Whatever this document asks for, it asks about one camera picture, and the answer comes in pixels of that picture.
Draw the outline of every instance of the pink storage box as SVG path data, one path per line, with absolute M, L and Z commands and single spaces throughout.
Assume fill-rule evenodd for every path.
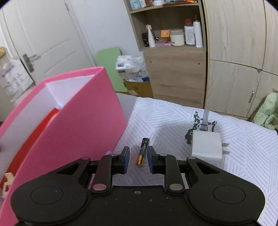
M 10 113 L 0 127 L 0 177 L 38 124 L 57 116 L 21 164 L 0 212 L 0 226 L 17 223 L 10 198 L 21 184 L 81 157 L 98 160 L 113 151 L 127 121 L 103 67 L 48 78 Z

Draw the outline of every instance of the bottle with red cap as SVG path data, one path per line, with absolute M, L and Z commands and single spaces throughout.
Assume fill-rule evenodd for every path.
M 184 31 L 185 31 L 185 43 L 189 46 L 194 46 L 195 45 L 195 34 L 194 34 L 194 27 L 191 22 L 191 19 L 185 20 Z

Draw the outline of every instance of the black guitar illustration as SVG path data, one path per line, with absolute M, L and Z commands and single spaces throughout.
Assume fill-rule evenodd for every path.
M 187 134 L 185 135 L 185 139 L 187 141 L 187 144 L 191 145 L 191 139 L 192 139 L 192 133 L 193 130 L 199 129 L 201 131 L 214 131 L 214 127 L 216 125 L 216 121 L 213 122 L 208 122 L 208 118 L 209 118 L 209 111 L 208 110 L 204 110 L 204 115 L 203 118 L 200 119 L 198 112 L 196 111 L 194 114 L 194 125 L 192 129 L 189 129 Z

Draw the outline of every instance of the jar lid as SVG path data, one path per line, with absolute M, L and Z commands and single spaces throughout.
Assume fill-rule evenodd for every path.
M 183 35 L 182 29 L 172 29 L 170 30 L 170 35 Z

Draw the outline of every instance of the wooden shelf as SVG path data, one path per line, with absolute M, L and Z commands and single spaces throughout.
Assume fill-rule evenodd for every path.
M 205 52 L 205 48 L 198 48 L 196 46 L 156 46 L 154 48 L 150 48 L 150 47 L 143 47 L 141 48 L 141 51 L 144 52 L 151 52 L 151 51 L 160 51 L 160 50 L 187 50 L 187 51 L 201 51 L 201 52 Z
M 198 5 L 199 5 L 199 3 L 172 3 L 172 4 L 164 4 L 162 6 L 150 6 L 150 7 L 145 7 L 145 8 L 141 8 L 141 9 L 131 10 L 130 14 L 144 12 L 144 11 L 152 10 L 152 9 L 167 8 L 167 7 L 198 6 Z

